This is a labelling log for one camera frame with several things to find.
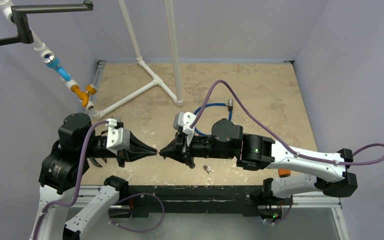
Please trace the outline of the silver key bunch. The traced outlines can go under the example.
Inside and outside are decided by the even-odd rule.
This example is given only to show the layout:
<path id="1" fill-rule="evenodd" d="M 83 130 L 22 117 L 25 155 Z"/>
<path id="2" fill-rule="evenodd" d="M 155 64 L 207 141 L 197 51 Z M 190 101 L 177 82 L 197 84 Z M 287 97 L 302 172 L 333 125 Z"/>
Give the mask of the silver key bunch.
<path id="1" fill-rule="evenodd" d="M 215 173 L 216 171 L 214 169 L 212 169 L 210 166 L 207 166 L 207 165 L 203 165 L 202 168 L 208 173 Z"/>

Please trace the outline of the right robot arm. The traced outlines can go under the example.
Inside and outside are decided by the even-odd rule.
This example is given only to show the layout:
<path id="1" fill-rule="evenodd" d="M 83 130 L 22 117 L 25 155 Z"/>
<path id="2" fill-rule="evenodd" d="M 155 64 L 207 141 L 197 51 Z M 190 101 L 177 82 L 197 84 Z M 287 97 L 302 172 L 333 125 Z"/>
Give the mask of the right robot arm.
<path id="1" fill-rule="evenodd" d="M 288 150 L 270 137 L 244 133 L 242 126 L 226 118 L 213 124 L 209 136 L 194 135 L 183 123 L 177 123 L 176 127 L 175 138 L 159 154 L 190 168 L 194 168 L 195 158 L 236 158 L 236 166 L 247 171 L 288 169 L 299 172 L 299 175 L 264 181 L 260 196 L 268 204 L 307 192 L 346 198 L 358 188 L 357 176 L 345 166 L 352 162 L 349 149 L 334 153 L 296 147 Z"/>

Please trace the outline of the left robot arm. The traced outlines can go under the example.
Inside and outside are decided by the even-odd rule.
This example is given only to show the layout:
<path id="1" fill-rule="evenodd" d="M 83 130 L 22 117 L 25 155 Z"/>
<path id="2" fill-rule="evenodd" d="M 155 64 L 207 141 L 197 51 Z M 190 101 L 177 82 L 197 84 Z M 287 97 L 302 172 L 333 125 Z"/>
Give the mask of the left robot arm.
<path id="1" fill-rule="evenodd" d="M 157 150 L 139 139 L 120 120 L 101 121 L 106 130 L 96 134 L 96 124 L 85 113 L 67 116 L 58 129 L 58 140 L 43 160 L 39 175 L 39 206 L 30 235 L 33 240 L 81 240 L 114 204 L 129 199 L 128 181 L 108 177 L 95 197 L 72 219 L 69 208 L 78 200 L 82 177 L 93 158 L 114 158 L 120 166 Z"/>

